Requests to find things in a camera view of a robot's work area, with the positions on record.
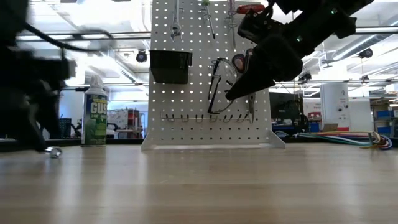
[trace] colorful cable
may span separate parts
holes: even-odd
[[[367,131],[333,131],[316,134],[298,133],[295,137],[324,139],[338,144],[360,146],[363,149],[378,148],[380,150],[388,150],[392,148],[392,142],[388,137]]]

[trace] white pegboard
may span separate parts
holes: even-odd
[[[236,7],[247,2],[236,2]],[[180,24],[183,39],[172,42],[174,1],[153,1],[152,49],[175,50],[193,53],[187,85],[164,85],[150,77],[149,134],[142,149],[154,146],[176,145],[258,145],[271,143],[284,147],[284,143],[272,133],[268,90],[257,93],[253,123],[243,120],[247,114],[246,98],[238,99],[229,110],[220,115],[207,113],[208,90],[211,82],[211,61],[218,57],[232,59],[253,44],[236,34],[236,48],[232,44],[232,32],[228,27],[226,1],[211,2],[209,8],[216,39],[212,38],[208,21],[204,20],[201,1],[180,0]],[[240,23],[243,15],[235,15]],[[224,93],[217,97],[215,107],[227,104]]]

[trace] blurry robot arm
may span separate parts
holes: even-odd
[[[290,81],[300,74],[302,58],[310,55],[332,34],[342,39],[356,32],[356,18],[350,15],[373,0],[268,0],[262,13],[250,10],[238,34],[257,46],[249,69],[227,93],[228,100],[269,88],[275,82]],[[274,4],[285,14],[302,13],[288,24],[272,19]]]
[[[75,74],[76,63],[66,59],[65,50],[97,52],[110,46],[82,49],[54,40],[26,22],[28,5],[28,0],[0,0],[0,117],[4,121],[0,133],[45,152],[47,146],[37,122],[50,134],[60,134],[57,92],[65,86],[64,80]],[[17,34],[24,29],[59,47],[60,59],[35,58],[31,51],[19,49]],[[110,33],[90,31],[108,36],[113,44]]]

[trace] safety glasses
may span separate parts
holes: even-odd
[[[220,114],[233,104],[233,101],[226,101],[223,96],[225,96],[225,93],[234,85],[237,77],[238,71],[229,60],[225,58],[218,58],[215,60],[208,93],[208,100],[210,102],[208,107],[209,114]],[[213,107],[215,107],[215,102],[218,102],[217,105],[224,105],[221,106],[222,109],[213,109]]]

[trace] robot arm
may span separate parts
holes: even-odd
[[[226,94],[228,100],[255,93],[293,80],[302,71],[302,58],[310,55],[332,34],[342,39],[356,32],[356,18],[350,15],[373,0],[268,0],[262,13],[250,10],[238,28],[238,34],[257,46],[247,72]],[[272,19],[277,4],[285,14],[302,13],[288,24]]]

